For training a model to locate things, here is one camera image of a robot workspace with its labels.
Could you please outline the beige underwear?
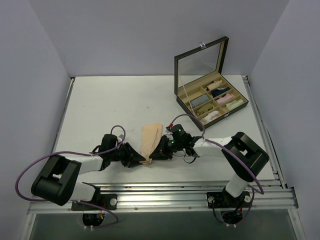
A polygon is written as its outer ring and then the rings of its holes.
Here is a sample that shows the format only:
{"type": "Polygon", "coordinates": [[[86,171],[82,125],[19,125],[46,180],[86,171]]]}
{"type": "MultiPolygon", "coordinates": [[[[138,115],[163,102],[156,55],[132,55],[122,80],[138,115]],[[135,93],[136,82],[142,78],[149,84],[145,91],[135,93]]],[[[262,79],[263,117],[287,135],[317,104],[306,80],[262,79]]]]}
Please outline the beige underwear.
{"type": "Polygon", "coordinates": [[[140,161],[141,164],[147,166],[152,162],[150,155],[160,143],[163,128],[162,123],[152,123],[142,127],[140,155],[144,157],[144,160],[140,161]]]}

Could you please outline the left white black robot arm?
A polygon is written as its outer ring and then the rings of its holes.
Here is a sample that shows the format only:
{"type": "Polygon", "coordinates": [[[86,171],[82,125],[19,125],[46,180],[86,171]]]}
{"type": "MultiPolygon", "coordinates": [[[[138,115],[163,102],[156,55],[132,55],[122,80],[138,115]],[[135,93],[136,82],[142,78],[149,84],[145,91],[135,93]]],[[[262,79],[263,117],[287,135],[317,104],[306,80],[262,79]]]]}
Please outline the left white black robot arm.
{"type": "Polygon", "coordinates": [[[65,157],[61,154],[48,158],[31,186],[31,193],[59,206],[68,201],[82,201],[90,210],[102,202],[101,190],[91,183],[79,182],[78,176],[105,170],[112,162],[121,162],[124,167],[133,168],[146,159],[129,143],[118,146],[116,135],[105,134],[101,144],[88,156],[65,157]]]}

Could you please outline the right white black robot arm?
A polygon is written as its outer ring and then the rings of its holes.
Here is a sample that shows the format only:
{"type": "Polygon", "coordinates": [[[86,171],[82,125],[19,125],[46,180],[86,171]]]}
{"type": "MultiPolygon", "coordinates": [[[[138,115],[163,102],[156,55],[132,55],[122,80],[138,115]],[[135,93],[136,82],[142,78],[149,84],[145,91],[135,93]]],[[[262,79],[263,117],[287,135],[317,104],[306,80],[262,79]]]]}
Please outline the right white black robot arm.
{"type": "Polygon", "coordinates": [[[173,125],[170,136],[163,135],[159,144],[151,152],[152,160],[168,160],[176,152],[184,152],[194,159],[201,157],[224,157],[232,167],[234,175],[222,193],[223,203],[234,206],[240,195],[268,163],[269,155],[244,132],[223,138],[192,136],[181,124],[173,125]]]}

